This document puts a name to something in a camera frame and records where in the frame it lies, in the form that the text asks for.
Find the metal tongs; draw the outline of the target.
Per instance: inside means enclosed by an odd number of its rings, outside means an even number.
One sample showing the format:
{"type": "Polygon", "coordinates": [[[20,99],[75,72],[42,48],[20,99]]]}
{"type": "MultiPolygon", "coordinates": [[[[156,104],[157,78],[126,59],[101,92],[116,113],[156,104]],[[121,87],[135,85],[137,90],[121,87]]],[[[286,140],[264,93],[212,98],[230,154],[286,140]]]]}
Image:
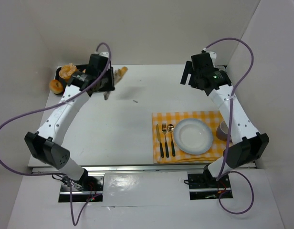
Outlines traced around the metal tongs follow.
{"type": "MultiPolygon", "coordinates": [[[[117,84],[119,81],[121,81],[121,79],[120,79],[120,77],[119,77],[118,69],[117,69],[117,70],[115,70],[115,72],[114,72],[114,84],[117,84]]],[[[110,94],[111,94],[111,91],[104,92],[104,93],[103,93],[104,99],[105,99],[105,100],[108,100],[110,94]]]]}

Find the striped golden bread roll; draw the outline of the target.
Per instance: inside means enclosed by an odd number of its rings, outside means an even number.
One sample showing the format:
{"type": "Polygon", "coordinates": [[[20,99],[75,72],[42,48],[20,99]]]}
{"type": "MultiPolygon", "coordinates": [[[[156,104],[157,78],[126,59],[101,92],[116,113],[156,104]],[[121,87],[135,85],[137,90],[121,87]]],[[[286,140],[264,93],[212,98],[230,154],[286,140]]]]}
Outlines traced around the striped golden bread roll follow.
{"type": "Polygon", "coordinates": [[[128,68],[125,66],[118,69],[118,74],[119,74],[120,79],[122,79],[125,76],[127,71],[128,71],[128,68]]]}

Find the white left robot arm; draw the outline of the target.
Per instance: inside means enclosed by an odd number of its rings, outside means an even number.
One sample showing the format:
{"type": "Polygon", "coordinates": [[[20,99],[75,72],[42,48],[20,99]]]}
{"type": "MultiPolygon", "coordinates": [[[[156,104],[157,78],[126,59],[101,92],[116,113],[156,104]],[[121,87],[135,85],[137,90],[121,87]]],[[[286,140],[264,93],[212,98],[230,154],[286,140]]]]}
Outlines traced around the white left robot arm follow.
{"type": "Polygon", "coordinates": [[[59,107],[35,133],[28,132],[24,138],[34,158],[56,168],[83,190],[97,189],[98,181],[71,159],[70,151],[62,143],[79,110],[99,90],[97,80],[105,75],[113,76],[109,57],[108,52],[91,54],[86,71],[77,70],[68,79],[59,107]]]}

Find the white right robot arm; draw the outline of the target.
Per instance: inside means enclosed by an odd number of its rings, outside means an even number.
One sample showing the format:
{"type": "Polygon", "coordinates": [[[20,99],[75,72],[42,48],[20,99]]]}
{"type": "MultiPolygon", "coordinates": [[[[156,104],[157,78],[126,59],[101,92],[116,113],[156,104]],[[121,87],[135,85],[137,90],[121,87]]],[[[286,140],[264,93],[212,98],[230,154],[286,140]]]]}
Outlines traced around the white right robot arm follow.
{"type": "Polygon", "coordinates": [[[249,120],[238,98],[227,73],[215,67],[215,52],[202,51],[191,56],[186,62],[181,84],[188,83],[199,89],[214,102],[227,124],[232,146],[224,150],[223,156],[203,169],[206,183],[235,168],[259,159],[269,143],[267,134],[261,134],[249,120]]]}

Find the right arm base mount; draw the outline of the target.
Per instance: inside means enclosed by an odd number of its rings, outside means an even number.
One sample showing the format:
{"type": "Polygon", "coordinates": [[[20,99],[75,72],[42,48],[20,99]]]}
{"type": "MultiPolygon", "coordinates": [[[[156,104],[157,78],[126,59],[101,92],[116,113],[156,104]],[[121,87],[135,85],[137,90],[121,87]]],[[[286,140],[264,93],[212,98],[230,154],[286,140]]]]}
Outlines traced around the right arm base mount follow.
{"type": "Polygon", "coordinates": [[[190,172],[183,183],[189,188],[190,200],[209,200],[221,198],[233,198],[231,183],[228,175],[219,181],[212,179],[207,181],[202,173],[190,172]]]}

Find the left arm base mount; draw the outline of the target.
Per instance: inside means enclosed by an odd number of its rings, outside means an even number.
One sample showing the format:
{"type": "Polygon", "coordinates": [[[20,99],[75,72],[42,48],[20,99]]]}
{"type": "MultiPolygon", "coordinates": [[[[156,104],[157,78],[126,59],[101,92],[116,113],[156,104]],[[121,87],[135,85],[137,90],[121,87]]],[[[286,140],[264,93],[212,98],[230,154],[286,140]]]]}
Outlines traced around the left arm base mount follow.
{"type": "MultiPolygon", "coordinates": [[[[72,197],[73,202],[102,202],[103,201],[103,186],[104,186],[104,174],[96,174],[94,176],[97,183],[89,183],[87,187],[82,187],[81,185],[75,183],[71,180],[72,185],[72,197]]],[[[60,182],[60,192],[59,192],[59,203],[69,203],[70,202],[70,186],[66,176],[62,175],[52,175],[52,179],[60,182]]]]}

